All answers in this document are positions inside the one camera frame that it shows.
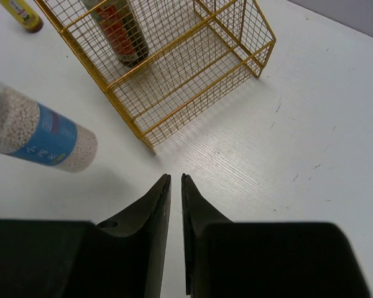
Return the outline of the white granule jar blue label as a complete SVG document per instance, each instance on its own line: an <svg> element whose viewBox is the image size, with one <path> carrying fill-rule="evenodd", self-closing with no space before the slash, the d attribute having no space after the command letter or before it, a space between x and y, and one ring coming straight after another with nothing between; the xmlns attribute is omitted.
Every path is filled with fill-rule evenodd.
<svg viewBox="0 0 373 298"><path fill-rule="evenodd" d="M0 81L0 154L77 173L97 149L92 131Z"/></svg>

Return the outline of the dark sauce bottle red label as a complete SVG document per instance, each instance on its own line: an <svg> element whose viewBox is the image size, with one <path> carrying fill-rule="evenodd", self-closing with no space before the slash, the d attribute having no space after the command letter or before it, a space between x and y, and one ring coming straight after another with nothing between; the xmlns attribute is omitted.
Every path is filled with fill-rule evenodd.
<svg viewBox="0 0 373 298"><path fill-rule="evenodd" d="M128 1L83 1L119 62L134 68L149 57L149 47Z"/></svg>

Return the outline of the small yellow label bottle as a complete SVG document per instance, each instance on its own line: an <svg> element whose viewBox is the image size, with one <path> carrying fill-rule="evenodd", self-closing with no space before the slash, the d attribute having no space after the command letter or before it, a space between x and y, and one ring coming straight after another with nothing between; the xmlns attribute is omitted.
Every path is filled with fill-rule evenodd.
<svg viewBox="0 0 373 298"><path fill-rule="evenodd" d="M0 0L0 5L28 33L40 31L44 25L42 18L23 0Z"/></svg>

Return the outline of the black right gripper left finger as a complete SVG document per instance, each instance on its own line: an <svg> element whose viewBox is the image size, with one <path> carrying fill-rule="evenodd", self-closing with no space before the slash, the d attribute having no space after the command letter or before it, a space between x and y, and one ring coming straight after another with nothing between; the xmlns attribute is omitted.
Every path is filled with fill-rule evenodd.
<svg viewBox="0 0 373 298"><path fill-rule="evenodd" d="M159 297L171 177L93 224L0 219L0 297Z"/></svg>

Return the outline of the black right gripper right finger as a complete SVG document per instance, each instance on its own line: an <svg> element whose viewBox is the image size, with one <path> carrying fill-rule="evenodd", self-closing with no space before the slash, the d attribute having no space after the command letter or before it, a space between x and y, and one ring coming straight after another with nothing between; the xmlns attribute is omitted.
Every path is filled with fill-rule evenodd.
<svg viewBox="0 0 373 298"><path fill-rule="evenodd" d="M182 176L190 297L369 297L343 231L329 222L233 222Z"/></svg>

